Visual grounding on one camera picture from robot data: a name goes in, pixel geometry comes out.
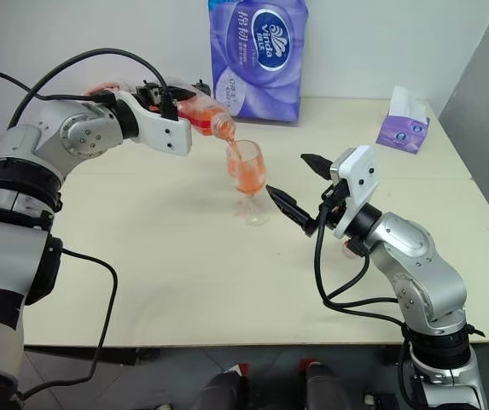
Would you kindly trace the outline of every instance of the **wine glass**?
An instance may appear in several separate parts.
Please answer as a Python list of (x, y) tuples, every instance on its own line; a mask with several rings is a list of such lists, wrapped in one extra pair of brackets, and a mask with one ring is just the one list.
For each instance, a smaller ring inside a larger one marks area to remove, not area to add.
[(238, 207), (251, 226), (263, 225), (268, 217), (256, 194), (265, 186), (265, 162), (261, 149), (247, 139), (237, 140), (227, 147), (227, 172), (236, 179), (236, 189), (246, 195)]

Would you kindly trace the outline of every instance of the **robotic arm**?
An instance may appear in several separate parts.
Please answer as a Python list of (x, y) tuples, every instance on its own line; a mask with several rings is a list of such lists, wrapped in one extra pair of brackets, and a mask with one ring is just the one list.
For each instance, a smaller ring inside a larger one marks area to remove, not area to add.
[(48, 102), (37, 121), (0, 137), (0, 406), (16, 391), (23, 307), (55, 285), (62, 241), (49, 231), (67, 175), (126, 139), (175, 155), (191, 148), (186, 119), (165, 118), (125, 91), (102, 100)]
[(334, 162), (318, 155), (301, 157), (333, 181), (322, 195), (319, 217), (313, 219), (285, 192), (270, 186), (267, 190), (308, 236), (323, 223), (336, 237), (349, 236), (349, 249), (368, 253), (390, 281), (405, 319), (404, 347), (409, 349), (410, 343), (416, 372), (415, 400), (402, 392), (408, 404), (418, 409), (486, 410), (477, 358), (469, 345), (469, 334), (481, 333), (466, 323), (464, 282), (437, 253), (428, 231), (368, 203), (377, 186), (373, 149), (349, 149)]

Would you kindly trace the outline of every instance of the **floor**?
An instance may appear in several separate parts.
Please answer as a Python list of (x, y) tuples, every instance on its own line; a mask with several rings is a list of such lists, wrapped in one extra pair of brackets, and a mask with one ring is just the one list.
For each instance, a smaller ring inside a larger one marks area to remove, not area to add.
[[(189, 409), (210, 378), (236, 362), (250, 365), (250, 408), (293, 410), (298, 395), (302, 359), (329, 365), (341, 378), (355, 410), (367, 407), (368, 391), (396, 392), (394, 365), (381, 365), (382, 346), (297, 346), (234, 348), (165, 348), (159, 357), (137, 366), (101, 363), (87, 384), (46, 390), (26, 403), (26, 410), (132, 410), (170, 402), (175, 410)], [(489, 399), (489, 344), (476, 348)], [(44, 380), (86, 374), (89, 362), (26, 352), (20, 389)]]

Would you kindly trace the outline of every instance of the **black cable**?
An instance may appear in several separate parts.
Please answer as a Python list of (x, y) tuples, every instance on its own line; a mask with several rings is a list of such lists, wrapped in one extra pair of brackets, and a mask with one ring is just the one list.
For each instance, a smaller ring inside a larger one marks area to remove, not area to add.
[[(326, 219), (328, 218), (328, 213), (329, 213), (329, 208), (327, 208), (327, 207), (322, 207), (322, 209), (320, 210), (320, 215), (318, 216), (317, 241), (316, 241), (316, 246), (315, 246), (315, 250), (314, 250), (314, 277), (316, 279), (316, 285), (317, 285), (318, 292), (320, 293), (320, 296), (322, 297), (323, 305), (326, 308), (335, 310), (336, 312), (353, 314), (356, 316), (364, 316), (366, 318), (372, 318), (372, 319), (386, 320), (386, 321), (392, 322), (392, 323), (394, 323), (400, 327), (403, 326), (404, 323), (402, 321), (395, 319), (391, 316), (386, 316), (384, 314), (379, 314), (379, 313), (370, 313), (370, 312), (362, 312), (362, 311), (347, 309), (347, 308), (354, 308), (357, 306), (368, 305), (371, 303), (394, 302), (393, 298), (372, 298), (372, 299), (365, 299), (362, 301), (348, 302), (348, 303), (335, 303), (329, 299), (329, 296), (326, 294), (326, 292), (323, 288), (322, 268), (321, 268), (323, 234), (325, 232), (325, 225), (326, 225)], [(357, 277), (354, 278), (353, 280), (351, 280), (349, 283), (355, 284), (365, 275), (365, 272), (367, 271), (367, 269), (369, 268), (369, 265), (370, 265), (369, 254), (366, 253), (364, 258), (365, 258), (365, 260), (364, 260), (364, 266), (362, 267), (362, 270), (358, 273)], [(345, 288), (345, 285), (343, 285), (341, 288), (336, 290), (335, 293), (338, 295), (346, 289), (348, 289), (348, 288), (347, 287)]]
[(36, 393), (39, 393), (42, 390), (48, 389), (49, 387), (73, 386), (75, 384), (80, 384), (80, 383), (88, 382), (89, 380), (91, 380), (92, 376), (94, 376), (94, 372), (96, 370), (96, 365), (98, 364), (98, 359), (100, 358), (100, 353), (102, 352), (102, 347), (104, 344), (104, 339), (106, 338), (106, 333), (108, 332), (109, 320), (111, 318), (111, 312), (114, 308), (115, 294), (117, 293), (117, 283), (118, 283), (117, 272), (107, 262), (104, 262), (104, 261), (97, 259), (97, 258), (94, 258), (92, 256), (81, 255), (81, 254), (78, 254), (77, 252), (72, 252), (71, 250), (68, 250), (68, 249), (62, 249), (62, 253), (69, 255), (69, 256), (73, 256), (74, 258), (84, 259), (86, 261), (95, 262), (99, 265), (102, 265), (106, 269), (108, 269), (109, 272), (111, 273), (111, 276), (114, 280), (114, 285), (113, 285), (113, 288), (111, 291), (111, 296), (109, 297), (108, 310), (106, 312), (106, 318), (104, 320), (104, 325), (102, 327), (102, 334), (100, 335), (100, 341), (98, 342), (98, 346), (96, 347), (96, 351), (94, 353), (94, 356), (92, 358), (92, 362), (90, 364), (89, 374), (87, 376), (85, 376), (84, 378), (76, 378), (74, 380), (52, 380), (50, 382), (39, 384), (36, 387), (31, 388), (28, 391), (22, 393), (20, 398), (23, 401), (29, 399), (30, 397), (32, 397)]
[(404, 360), (407, 354), (409, 353), (409, 339), (406, 337), (404, 339), (404, 343), (401, 345), (401, 348), (398, 353), (398, 386), (401, 396), (404, 398), (407, 406), (411, 407), (413, 410), (428, 410), (429, 407), (424, 407), (419, 404), (416, 404), (413, 399), (410, 398), (407, 393), (407, 389), (405, 388), (404, 382)]
[[(7, 81), (13, 83), (14, 85), (17, 85), (18, 87), (20, 87), (22, 90), (24, 90), (26, 92), (31, 91), (30, 87), (21, 83), (18, 79), (14, 79), (10, 75), (7, 75), (6, 73), (0, 72), (0, 78), (6, 79)], [(42, 96), (41, 94), (35, 93), (35, 94), (33, 94), (33, 96), (39, 100), (42, 100), (42, 101), (51, 101), (51, 100), (94, 101), (93, 97), (91, 97), (91, 96), (74, 96), (74, 95), (68, 95), (68, 94), (55, 94), (52, 96)]]
[(155, 77), (160, 82), (160, 85), (163, 88), (163, 93), (162, 97), (168, 100), (170, 103), (172, 103), (172, 97), (170, 94), (170, 91), (168, 89), (168, 85), (165, 82), (165, 79), (162, 78), (162, 75), (160, 75), (159, 71), (155, 67), (153, 67), (149, 62), (144, 60), (142, 57), (136, 56), (135, 54), (132, 54), (129, 51), (125, 50), (120, 50), (120, 49), (95, 49), (95, 50), (89, 50), (84, 53), (81, 53), (77, 56), (74, 56), (65, 62), (59, 64), (52, 70), (50, 70), (47, 74), (45, 74), (33, 87), (26, 96), (22, 99), (20, 102), (19, 106), (16, 108), (15, 113), (13, 114), (13, 117), (11, 118), (11, 121), (9, 122), (9, 128), (12, 128), (13, 126), (16, 126), (19, 122), (20, 117), (22, 116), (22, 113), (26, 109), (27, 105), (30, 103), (32, 100), (33, 96), (35, 93), (37, 93), (41, 88), (47, 84), (49, 81), (51, 81), (58, 73), (64, 71), (66, 68), (71, 67), (73, 64), (76, 64), (78, 62), (81, 62), (87, 58), (93, 57), (93, 56), (101, 56), (105, 54), (112, 54), (116, 56), (124, 56), (127, 58), (130, 58), (134, 60), (135, 62), (139, 62), (142, 64), (144, 67), (146, 67), (149, 71), (151, 71)]

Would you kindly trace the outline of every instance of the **vinda logo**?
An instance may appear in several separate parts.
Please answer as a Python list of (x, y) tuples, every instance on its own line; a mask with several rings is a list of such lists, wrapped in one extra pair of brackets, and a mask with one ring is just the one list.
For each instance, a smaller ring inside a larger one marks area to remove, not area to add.
[(284, 67), (288, 61), (291, 40), (282, 17), (272, 10), (258, 10), (252, 18), (252, 29), (259, 65), (269, 71)]

